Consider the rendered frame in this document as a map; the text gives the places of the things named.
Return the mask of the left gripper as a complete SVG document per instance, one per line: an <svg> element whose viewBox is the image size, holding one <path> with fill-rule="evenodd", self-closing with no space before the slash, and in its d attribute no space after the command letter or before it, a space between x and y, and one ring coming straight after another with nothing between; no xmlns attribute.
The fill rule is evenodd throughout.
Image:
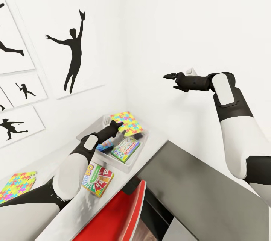
<svg viewBox="0 0 271 241"><path fill-rule="evenodd" d="M123 122L118 124L114 120L110 120L110 125L107 126L105 129L102 129L102 131L106 133L107 139L110 139L111 137L115 138L118 132L118 128L123 124Z"/></svg>

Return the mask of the board game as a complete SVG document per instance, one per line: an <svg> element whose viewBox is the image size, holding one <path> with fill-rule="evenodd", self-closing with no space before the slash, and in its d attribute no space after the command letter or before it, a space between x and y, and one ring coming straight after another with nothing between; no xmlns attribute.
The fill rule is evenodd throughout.
<svg viewBox="0 0 271 241"><path fill-rule="evenodd" d="M110 153L125 163L132 153L139 147L140 142L132 137L125 137Z"/></svg>
<svg viewBox="0 0 271 241"><path fill-rule="evenodd" d="M82 187L101 198L113 177L113 172L91 161L84 175Z"/></svg>
<svg viewBox="0 0 271 241"><path fill-rule="evenodd" d="M112 149L113 143L111 142L110 139L107 139L105 142L103 142L102 144L99 144L96 148L96 150L99 150L100 152L105 152L108 151L109 149Z"/></svg>

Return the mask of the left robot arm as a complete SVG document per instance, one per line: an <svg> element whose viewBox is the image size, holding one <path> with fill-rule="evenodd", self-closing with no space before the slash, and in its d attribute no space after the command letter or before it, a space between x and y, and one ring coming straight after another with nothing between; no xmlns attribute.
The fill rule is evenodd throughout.
<svg viewBox="0 0 271 241"><path fill-rule="evenodd" d="M103 129L85 136L40 187L0 204L0 241L35 241L80 192L97 146L123 124L104 115Z"/></svg>

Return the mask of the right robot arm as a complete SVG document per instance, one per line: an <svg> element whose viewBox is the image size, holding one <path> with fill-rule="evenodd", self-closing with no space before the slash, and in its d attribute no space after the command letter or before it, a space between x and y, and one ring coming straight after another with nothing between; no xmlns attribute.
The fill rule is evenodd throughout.
<svg viewBox="0 0 271 241"><path fill-rule="evenodd" d="M225 161L230 173L242 179L271 208L271 144L257 124L242 92L235 87L230 72L198 76L194 68L164 75L176 80L173 88L189 92L214 92L213 98L220 121Z"/></svg>

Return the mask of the jigsaw puzzle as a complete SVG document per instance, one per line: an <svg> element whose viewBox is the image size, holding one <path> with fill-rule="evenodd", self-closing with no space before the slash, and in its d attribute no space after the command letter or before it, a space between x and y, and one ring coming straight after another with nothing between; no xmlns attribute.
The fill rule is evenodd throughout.
<svg viewBox="0 0 271 241"><path fill-rule="evenodd" d="M29 192L36 180L35 177L30 179L30 176L34 176L35 174L36 171L13 174L0 192L0 204Z"/></svg>
<svg viewBox="0 0 271 241"><path fill-rule="evenodd" d="M140 124L135 120L130 112L123 112L119 114L114 114L110 116L111 120L114 120L116 123L123 122L124 124L118 128L119 132L126 130L125 136L129 137L131 135L143 132L144 129Z"/></svg>

